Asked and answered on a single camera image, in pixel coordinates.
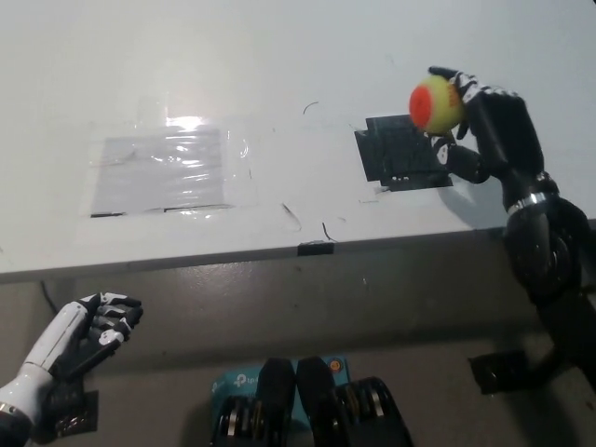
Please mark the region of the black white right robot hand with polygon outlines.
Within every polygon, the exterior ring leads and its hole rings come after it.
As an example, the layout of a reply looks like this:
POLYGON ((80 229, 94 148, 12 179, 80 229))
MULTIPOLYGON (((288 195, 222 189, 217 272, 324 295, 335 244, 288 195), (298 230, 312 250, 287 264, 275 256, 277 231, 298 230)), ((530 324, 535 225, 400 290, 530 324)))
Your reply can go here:
POLYGON ((473 184, 496 178, 507 210, 531 195, 559 193, 545 172, 533 121, 517 92, 485 85, 472 74, 445 67, 431 66, 428 72, 453 85, 465 112, 455 135, 427 136, 443 167, 473 184))

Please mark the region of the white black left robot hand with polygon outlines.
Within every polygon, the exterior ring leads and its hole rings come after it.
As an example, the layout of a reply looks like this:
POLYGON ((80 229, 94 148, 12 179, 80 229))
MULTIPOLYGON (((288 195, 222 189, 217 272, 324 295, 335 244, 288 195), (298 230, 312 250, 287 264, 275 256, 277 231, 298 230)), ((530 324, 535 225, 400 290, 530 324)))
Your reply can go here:
POLYGON ((1 444, 24 446, 39 428, 48 397, 113 356, 139 324, 142 302, 99 292, 64 305, 17 375, 1 386, 1 444))

